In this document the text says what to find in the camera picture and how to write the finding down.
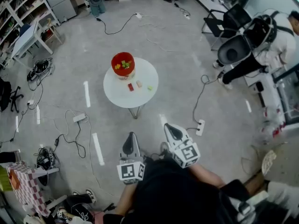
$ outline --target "backpack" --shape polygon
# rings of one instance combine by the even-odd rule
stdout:
[[[244,31],[252,50],[265,44],[269,47],[276,39],[278,31],[287,32],[294,36],[291,29],[277,25],[275,21],[277,14],[279,11],[275,11],[271,15],[261,15],[254,18],[250,26]]]

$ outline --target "red bucket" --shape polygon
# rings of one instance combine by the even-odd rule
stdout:
[[[130,63],[129,67],[124,68],[122,62]],[[120,80],[131,79],[135,75],[135,62],[133,56],[128,52],[116,54],[111,61],[112,69]]]

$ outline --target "red checkered cloth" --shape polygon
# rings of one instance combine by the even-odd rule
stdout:
[[[37,180],[34,179],[33,174],[35,170],[26,165],[24,161],[12,163],[7,167],[8,175],[10,170],[13,169],[20,181],[20,187],[18,190],[14,190],[14,194],[19,202],[23,205],[32,204],[37,213],[40,213],[44,217],[48,217],[50,213],[47,211],[47,205],[43,198],[43,195],[37,184]]]

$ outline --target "small table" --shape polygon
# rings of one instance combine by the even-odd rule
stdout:
[[[145,105],[155,95],[159,77],[155,67],[146,60],[134,57],[135,75],[130,80],[120,80],[110,67],[104,77],[104,92],[107,98],[115,105],[129,109],[133,118],[138,118],[140,107]],[[142,83],[142,87],[138,87],[136,81]],[[130,91],[128,84],[131,83],[134,90]],[[137,113],[131,110],[138,108]]]
[[[16,162],[7,166],[7,173],[9,175],[10,170],[14,170],[20,181],[19,189],[15,190],[13,188],[14,194],[18,201],[23,205],[32,205],[37,213],[43,215],[44,217],[48,217],[50,215],[50,208],[45,203],[45,199],[41,193],[41,190],[37,184],[37,178],[41,176],[45,176],[51,173],[55,173],[59,171],[59,168],[53,168],[49,170],[44,170],[43,168],[30,168],[26,165],[25,162]],[[66,196],[63,198],[59,198],[59,201],[63,201],[66,199]]]
[[[28,30],[24,32],[24,34],[20,36],[20,38],[16,41],[13,52],[11,54],[11,59],[16,60],[18,63],[30,70],[31,68],[26,66],[17,56],[21,57],[36,41],[39,41],[41,45],[45,47],[45,49],[52,55],[53,51],[41,38],[42,32],[42,26],[38,21],[35,21],[33,25],[28,28]]]

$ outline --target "white round table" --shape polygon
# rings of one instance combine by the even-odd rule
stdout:
[[[134,57],[135,75],[130,80],[120,80],[114,73],[112,67],[108,69],[104,77],[104,92],[107,98],[115,105],[128,108],[133,118],[138,118],[140,106],[146,104],[155,95],[159,77],[155,67],[146,60]],[[142,87],[138,87],[136,81],[142,83]],[[132,84],[134,90],[130,91],[128,84]]]

